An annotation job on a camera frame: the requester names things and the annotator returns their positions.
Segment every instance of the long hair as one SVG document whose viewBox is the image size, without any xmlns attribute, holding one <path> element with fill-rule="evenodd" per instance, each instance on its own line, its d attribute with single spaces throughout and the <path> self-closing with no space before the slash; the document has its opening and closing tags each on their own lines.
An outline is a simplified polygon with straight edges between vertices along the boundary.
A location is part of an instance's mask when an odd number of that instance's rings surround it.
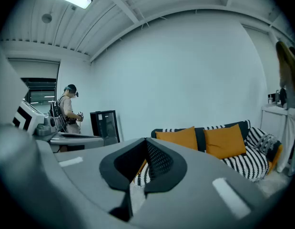
<svg viewBox="0 0 295 229">
<path fill-rule="evenodd" d="M 286 63 L 290 69 L 292 86 L 295 90 L 295 57 L 283 42 L 277 42 L 275 49 L 280 63 L 280 68 L 284 66 L 284 63 Z"/>
</svg>

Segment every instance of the couch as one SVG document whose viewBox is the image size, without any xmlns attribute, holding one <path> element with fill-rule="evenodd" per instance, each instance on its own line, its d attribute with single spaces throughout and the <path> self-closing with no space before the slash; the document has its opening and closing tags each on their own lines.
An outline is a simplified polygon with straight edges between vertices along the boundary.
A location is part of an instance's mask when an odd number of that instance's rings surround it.
<svg viewBox="0 0 295 229">
<path fill-rule="evenodd" d="M 275 167 L 283 150 L 282 144 L 272 135 L 258 128 L 251 127 L 249 120 L 235 122 L 226 125 L 195 128 L 198 151 L 206 153 L 206 142 L 203 130 L 227 128 L 239 125 L 245 144 L 246 153 L 239 156 L 221 159 L 222 162 L 239 172 L 247 179 L 256 182 L 263 179 Z M 178 132 L 184 129 L 154 129 L 152 138 L 157 138 L 156 132 Z M 142 186 L 150 181 L 148 176 L 148 164 L 141 168 L 135 178 L 135 184 Z"/>
</svg>

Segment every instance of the white machine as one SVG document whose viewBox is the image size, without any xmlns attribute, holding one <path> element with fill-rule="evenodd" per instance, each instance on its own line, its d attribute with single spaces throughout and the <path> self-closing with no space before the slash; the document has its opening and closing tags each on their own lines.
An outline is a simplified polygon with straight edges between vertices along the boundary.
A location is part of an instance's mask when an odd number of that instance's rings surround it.
<svg viewBox="0 0 295 229">
<path fill-rule="evenodd" d="M 27 101 L 23 100 L 13 119 L 14 126 L 26 130 L 35 139 L 50 143 L 53 152 L 58 152 L 61 146 L 67 146 L 68 151 L 90 149 L 104 146 L 103 138 L 59 132 L 62 125 L 59 117 L 44 115 Z"/>
</svg>

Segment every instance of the ceiling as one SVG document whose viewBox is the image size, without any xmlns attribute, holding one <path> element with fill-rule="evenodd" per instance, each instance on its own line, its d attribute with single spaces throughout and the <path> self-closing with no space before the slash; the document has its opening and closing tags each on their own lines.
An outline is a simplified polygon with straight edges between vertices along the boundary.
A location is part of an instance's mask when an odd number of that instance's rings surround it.
<svg viewBox="0 0 295 229">
<path fill-rule="evenodd" d="M 245 14 L 293 38 L 273 0 L 93 0 L 87 9 L 63 0 L 20 0 L 8 18 L 1 41 L 47 44 L 86 54 L 94 60 L 111 43 L 138 26 L 183 10 L 226 10 Z M 41 17 L 49 13 L 50 23 Z"/>
</svg>

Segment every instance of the person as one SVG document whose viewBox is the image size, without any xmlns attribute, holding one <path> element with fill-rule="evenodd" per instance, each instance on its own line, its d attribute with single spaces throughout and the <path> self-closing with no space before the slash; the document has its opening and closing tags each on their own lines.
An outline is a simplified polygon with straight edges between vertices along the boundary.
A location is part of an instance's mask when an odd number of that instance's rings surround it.
<svg viewBox="0 0 295 229">
<path fill-rule="evenodd" d="M 294 48 L 294 47 L 289 47 L 289 50 L 290 50 L 290 52 L 292 52 L 292 54 L 293 54 L 294 57 L 295 57 L 295 48 Z"/>
<path fill-rule="evenodd" d="M 62 116 L 66 121 L 66 132 L 80 134 L 81 130 L 76 124 L 76 121 L 82 121 L 82 117 L 73 113 L 71 98 L 78 97 L 78 92 L 75 85 L 70 84 L 65 87 L 63 95 L 59 98 L 57 103 L 61 109 Z"/>
<path fill-rule="evenodd" d="M 287 121 L 282 143 L 282 154 L 277 163 L 277 171 L 282 172 L 288 163 L 295 143 L 295 57 L 283 42 L 275 45 L 279 60 L 280 86 L 286 87 L 287 93 Z M 288 175 L 295 173 L 295 149 Z"/>
</svg>

